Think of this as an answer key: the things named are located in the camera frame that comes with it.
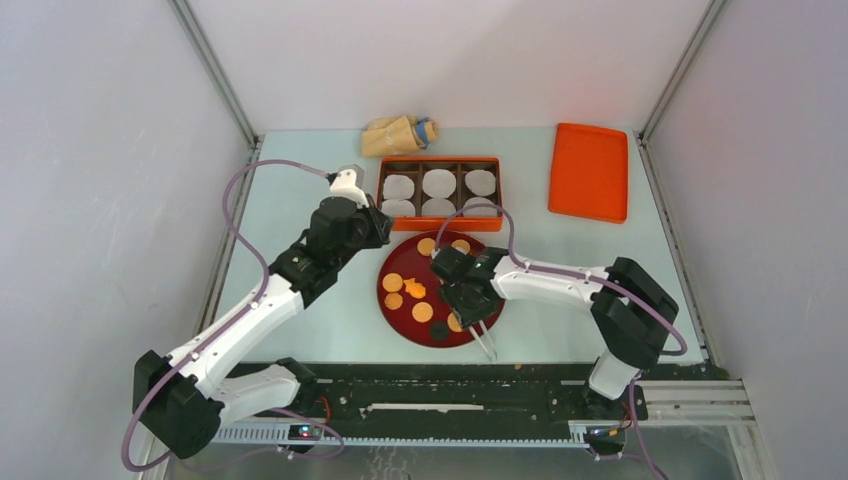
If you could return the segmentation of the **round tan cookie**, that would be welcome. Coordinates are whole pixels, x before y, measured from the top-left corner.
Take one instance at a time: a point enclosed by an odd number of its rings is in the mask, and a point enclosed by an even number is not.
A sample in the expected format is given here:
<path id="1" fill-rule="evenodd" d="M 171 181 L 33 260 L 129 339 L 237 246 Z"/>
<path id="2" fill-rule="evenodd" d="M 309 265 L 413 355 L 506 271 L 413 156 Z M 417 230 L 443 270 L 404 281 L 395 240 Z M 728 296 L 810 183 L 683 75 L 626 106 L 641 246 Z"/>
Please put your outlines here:
<path id="1" fill-rule="evenodd" d="M 434 310 L 430 303 L 421 301 L 412 307 L 411 315 L 414 321 L 426 323 L 433 318 Z"/>
<path id="2" fill-rule="evenodd" d="M 448 328 L 454 333 L 461 333 L 463 331 L 463 327 L 454 313 L 448 315 L 446 323 Z"/>
<path id="3" fill-rule="evenodd" d="M 464 239 L 458 239 L 451 243 L 451 246 L 462 253 L 468 254 L 471 252 L 470 244 Z"/>
<path id="4" fill-rule="evenodd" d="M 404 287 L 404 279 L 397 273 L 388 273 L 382 278 L 381 286 L 388 293 L 397 293 Z"/>
<path id="5" fill-rule="evenodd" d="M 416 249 L 420 255 L 432 258 L 437 249 L 436 241 L 431 237 L 422 238 L 418 241 Z"/>

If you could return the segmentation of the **orange fish shaped cookie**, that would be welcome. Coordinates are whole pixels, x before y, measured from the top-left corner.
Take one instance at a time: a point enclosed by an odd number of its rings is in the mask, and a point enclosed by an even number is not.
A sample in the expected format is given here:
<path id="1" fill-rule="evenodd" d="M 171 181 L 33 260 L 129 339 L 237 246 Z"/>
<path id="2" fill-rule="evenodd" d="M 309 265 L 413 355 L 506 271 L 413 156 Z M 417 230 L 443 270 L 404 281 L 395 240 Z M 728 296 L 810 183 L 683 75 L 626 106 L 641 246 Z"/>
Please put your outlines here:
<path id="1" fill-rule="evenodd" d="M 404 291 L 415 299 L 424 299 L 427 295 L 427 288 L 415 278 L 404 279 Z"/>

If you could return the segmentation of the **dark red round plate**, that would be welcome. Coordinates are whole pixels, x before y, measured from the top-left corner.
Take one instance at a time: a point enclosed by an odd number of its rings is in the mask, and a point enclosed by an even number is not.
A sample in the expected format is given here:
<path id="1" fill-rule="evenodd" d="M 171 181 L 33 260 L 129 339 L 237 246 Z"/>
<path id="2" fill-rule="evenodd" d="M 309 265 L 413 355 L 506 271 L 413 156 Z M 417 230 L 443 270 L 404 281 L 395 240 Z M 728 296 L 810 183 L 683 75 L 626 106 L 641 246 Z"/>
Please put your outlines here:
<path id="1" fill-rule="evenodd" d="M 439 296 L 441 282 L 430 269 L 435 247 L 453 246 L 478 254 L 484 244 L 473 237 L 435 230 L 416 234 L 396 246 L 383 262 L 376 295 L 386 322 L 405 339 L 424 347 L 447 349 L 469 344 L 497 322 L 504 303 L 481 325 L 464 330 L 450 306 Z"/>

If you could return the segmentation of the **orange cookie box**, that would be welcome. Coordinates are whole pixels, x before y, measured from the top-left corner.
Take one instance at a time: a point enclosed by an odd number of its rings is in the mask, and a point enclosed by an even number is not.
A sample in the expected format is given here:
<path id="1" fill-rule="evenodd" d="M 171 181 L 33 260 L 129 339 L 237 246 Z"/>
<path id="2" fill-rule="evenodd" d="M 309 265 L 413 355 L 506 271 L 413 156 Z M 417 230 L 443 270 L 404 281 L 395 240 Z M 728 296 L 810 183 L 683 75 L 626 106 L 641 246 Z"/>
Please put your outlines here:
<path id="1" fill-rule="evenodd" d="M 397 232 L 436 230 L 448 216 L 453 230 L 496 232 L 502 203 L 495 157 L 394 156 L 380 162 L 377 205 L 395 219 Z"/>

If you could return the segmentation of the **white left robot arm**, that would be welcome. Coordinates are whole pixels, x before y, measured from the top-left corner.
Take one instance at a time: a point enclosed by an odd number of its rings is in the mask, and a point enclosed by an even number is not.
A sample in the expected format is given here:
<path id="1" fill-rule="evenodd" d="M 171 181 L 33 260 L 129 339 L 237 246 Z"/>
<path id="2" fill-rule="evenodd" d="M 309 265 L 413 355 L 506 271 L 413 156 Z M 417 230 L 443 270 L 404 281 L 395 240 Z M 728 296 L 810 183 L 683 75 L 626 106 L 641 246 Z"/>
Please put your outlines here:
<path id="1" fill-rule="evenodd" d="M 266 335 L 308 308 L 362 250 L 388 244 L 394 220 L 371 199 L 322 200 L 298 239 L 271 263 L 245 298 L 167 355 L 143 354 L 133 374 L 134 424 L 188 459 L 229 423 L 276 408 L 304 416 L 316 403 L 311 372 L 283 359 L 241 377 L 236 367 Z"/>

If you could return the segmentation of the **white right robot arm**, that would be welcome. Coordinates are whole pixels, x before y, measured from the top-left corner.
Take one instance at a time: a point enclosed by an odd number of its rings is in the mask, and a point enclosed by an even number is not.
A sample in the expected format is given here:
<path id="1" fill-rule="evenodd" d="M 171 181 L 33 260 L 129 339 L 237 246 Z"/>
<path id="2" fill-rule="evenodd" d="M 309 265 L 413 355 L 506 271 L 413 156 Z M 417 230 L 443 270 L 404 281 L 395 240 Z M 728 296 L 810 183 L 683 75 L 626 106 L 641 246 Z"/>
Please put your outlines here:
<path id="1" fill-rule="evenodd" d="M 536 301 L 587 309 L 605 343 L 581 392 L 585 411 L 606 418 L 642 372 L 665 355 L 674 338 L 675 355 L 687 346 L 674 322 L 678 303 L 642 266 L 626 257 L 608 267 L 570 267 L 487 247 L 479 254 L 445 246 L 432 255 L 440 298 L 469 329 L 489 319 L 507 301 Z"/>

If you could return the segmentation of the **dark chocolate round cookie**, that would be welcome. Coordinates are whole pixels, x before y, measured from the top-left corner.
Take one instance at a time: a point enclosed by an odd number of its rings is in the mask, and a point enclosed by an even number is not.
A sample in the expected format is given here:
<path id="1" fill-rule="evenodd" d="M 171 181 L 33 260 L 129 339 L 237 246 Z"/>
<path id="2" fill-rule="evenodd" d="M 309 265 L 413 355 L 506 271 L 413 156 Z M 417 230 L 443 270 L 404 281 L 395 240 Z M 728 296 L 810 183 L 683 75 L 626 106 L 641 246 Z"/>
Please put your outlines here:
<path id="1" fill-rule="evenodd" d="M 451 334 L 451 330 L 445 322 L 434 322 L 430 325 L 428 334 L 433 342 L 442 343 Z"/>

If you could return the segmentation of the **white paper cupcake liner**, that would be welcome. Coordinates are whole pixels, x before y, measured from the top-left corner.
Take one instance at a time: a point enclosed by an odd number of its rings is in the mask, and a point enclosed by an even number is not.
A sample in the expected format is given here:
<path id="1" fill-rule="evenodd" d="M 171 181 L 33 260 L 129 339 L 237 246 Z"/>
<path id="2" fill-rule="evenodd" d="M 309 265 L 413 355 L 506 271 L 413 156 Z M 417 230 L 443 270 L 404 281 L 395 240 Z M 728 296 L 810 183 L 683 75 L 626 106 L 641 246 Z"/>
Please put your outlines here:
<path id="1" fill-rule="evenodd" d="M 472 197 L 463 205 L 462 214 L 465 217 L 492 218 L 499 217 L 498 206 L 488 198 Z"/>
<path id="2" fill-rule="evenodd" d="M 465 186 L 476 197 L 488 197 L 497 191 L 497 177 L 489 170 L 474 169 L 465 174 Z"/>
<path id="3" fill-rule="evenodd" d="M 423 217 L 448 217 L 456 212 L 456 206 L 446 198 L 430 198 L 421 206 Z"/>
<path id="4" fill-rule="evenodd" d="M 416 217 L 416 207 L 410 200 L 384 200 L 381 211 L 392 217 Z"/>
<path id="5" fill-rule="evenodd" d="M 383 181 L 384 200 L 410 200 L 415 194 L 415 182 L 406 175 L 388 175 Z"/>
<path id="6" fill-rule="evenodd" d="M 424 173 L 422 190 L 431 198 L 449 198 L 456 190 L 456 176 L 447 169 L 432 169 Z"/>

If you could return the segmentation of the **beige cloth bag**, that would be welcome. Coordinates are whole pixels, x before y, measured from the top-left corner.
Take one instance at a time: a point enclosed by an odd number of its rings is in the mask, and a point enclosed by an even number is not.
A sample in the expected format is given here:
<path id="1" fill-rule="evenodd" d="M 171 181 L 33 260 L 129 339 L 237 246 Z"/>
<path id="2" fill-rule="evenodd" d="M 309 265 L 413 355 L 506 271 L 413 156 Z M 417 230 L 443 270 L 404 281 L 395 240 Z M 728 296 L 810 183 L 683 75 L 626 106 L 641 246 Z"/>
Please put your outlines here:
<path id="1" fill-rule="evenodd" d="M 379 118 L 362 131 L 361 155 L 366 158 L 408 155 L 426 150 L 438 137 L 439 126 L 429 117 Z"/>

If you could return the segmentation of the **orange box lid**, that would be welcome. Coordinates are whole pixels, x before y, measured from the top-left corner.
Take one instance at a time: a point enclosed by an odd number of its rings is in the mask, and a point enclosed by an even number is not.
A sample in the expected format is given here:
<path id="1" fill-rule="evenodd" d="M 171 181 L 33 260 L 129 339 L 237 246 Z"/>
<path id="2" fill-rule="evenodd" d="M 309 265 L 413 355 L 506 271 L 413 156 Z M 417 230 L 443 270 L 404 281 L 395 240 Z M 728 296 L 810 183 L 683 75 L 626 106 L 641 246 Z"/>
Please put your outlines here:
<path id="1" fill-rule="evenodd" d="M 628 216 L 629 150 L 625 132 L 560 123 L 549 176 L 552 213 L 622 224 Z"/>

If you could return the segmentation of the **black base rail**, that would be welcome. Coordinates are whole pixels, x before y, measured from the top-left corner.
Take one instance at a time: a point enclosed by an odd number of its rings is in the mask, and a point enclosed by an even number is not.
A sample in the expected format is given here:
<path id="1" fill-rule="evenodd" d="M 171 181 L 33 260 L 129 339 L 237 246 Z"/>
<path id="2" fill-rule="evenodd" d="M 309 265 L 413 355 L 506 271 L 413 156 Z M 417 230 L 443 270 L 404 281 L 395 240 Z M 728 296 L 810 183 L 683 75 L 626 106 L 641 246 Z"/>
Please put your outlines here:
<path id="1" fill-rule="evenodd" d="M 647 419 L 643 391 L 616 400 L 588 387 L 588 364 L 332 364 L 291 411 L 347 440 L 579 441 Z"/>

